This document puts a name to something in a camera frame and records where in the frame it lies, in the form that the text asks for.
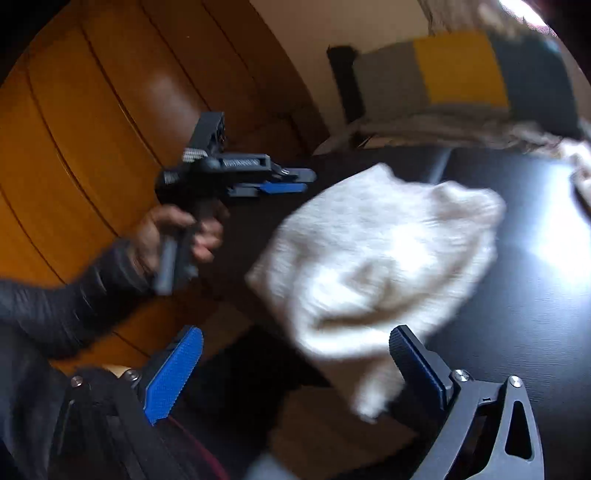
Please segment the person's left hand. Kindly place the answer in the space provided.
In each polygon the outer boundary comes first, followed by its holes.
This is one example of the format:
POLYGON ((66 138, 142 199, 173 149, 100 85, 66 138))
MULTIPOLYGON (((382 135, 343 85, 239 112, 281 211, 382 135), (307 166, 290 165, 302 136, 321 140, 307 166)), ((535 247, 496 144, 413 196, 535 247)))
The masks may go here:
POLYGON ((176 206, 153 208, 131 237, 128 255, 139 275, 153 277, 160 270, 160 258, 166 239, 176 239, 191 232, 189 258, 193 263, 209 263, 223 240, 222 223, 229 212, 224 204, 214 201, 208 217, 195 219, 176 206))

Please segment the black sleeved left forearm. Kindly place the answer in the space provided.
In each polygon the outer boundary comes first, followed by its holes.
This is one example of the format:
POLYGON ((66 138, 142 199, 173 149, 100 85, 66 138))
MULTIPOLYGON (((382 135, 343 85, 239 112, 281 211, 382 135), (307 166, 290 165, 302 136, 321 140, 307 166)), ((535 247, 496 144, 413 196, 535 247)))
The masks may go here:
POLYGON ((125 239, 114 242, 78 279, 59 288, 3 280, 1 322, 48 359, 74 356, 154 297, 132 265, 130 246, 125 239))

